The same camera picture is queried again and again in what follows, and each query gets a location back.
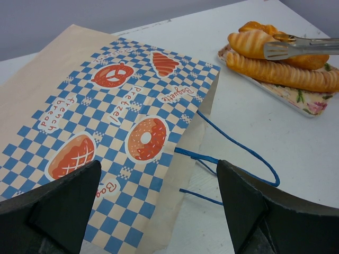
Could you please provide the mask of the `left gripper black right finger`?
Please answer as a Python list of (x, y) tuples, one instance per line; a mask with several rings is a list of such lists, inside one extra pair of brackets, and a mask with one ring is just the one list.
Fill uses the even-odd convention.
[(338, 209), (298, 198), (225, 160), (217, 178), (235, 253), (338, 253)]

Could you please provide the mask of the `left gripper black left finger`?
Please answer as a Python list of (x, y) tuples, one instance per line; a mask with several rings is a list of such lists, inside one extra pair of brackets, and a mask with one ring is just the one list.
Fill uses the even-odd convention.
[(1, 202), (1, 253), (79, 253), (101, 178), (94, 160)]

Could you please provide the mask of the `checkered paper bag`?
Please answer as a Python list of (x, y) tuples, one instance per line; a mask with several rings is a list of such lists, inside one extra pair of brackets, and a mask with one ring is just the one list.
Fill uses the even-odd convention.
[(109, 253), (167, 247), (220, 68), (72, 25), (1, 86), (1, 198), (97, 160), (82, 239)]

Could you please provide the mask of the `long ridged orange bread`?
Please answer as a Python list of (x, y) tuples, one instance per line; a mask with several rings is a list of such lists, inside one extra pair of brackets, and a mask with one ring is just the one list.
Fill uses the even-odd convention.
[(284, 63), (246, 58), (236, 52), (227, 52), (226, 65), (237, 73), (265, 83), (319, 93), (338, 92), (338, 70), (304, 70)]

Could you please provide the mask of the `twisted orange bread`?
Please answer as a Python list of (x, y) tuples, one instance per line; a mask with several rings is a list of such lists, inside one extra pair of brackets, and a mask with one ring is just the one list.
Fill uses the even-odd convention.
[[(238, 32), (247, 32), (250, 30), (261, 30), (269, 35), (285, 34), (271, 24), (265, 25), (256, 21), (247, 22), (239, 28)], [(329, 55), (301, 55), (283, 59), (282, 62), (301, 69), (318, 70), (323, 67), (328, 60)]]

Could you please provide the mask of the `small orange bread roll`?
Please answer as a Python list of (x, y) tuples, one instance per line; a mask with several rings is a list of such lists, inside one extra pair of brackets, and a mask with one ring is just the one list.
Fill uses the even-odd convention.
[(250, 30), (231, 33), (227, 38), (230, 47), (242, 56), (254, 59), (265, 59), (264, 45), (276, 42), (276, 39), (262, 30)]

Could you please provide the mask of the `metal tongs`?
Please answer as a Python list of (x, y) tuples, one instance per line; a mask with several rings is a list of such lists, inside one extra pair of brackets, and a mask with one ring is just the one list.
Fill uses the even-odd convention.
[(289, 34), (276, 34), (277, 41), (263, 47), (266, 60), (283, 60), (303, 55), (338, 55), (338, 38), (306, 39)]

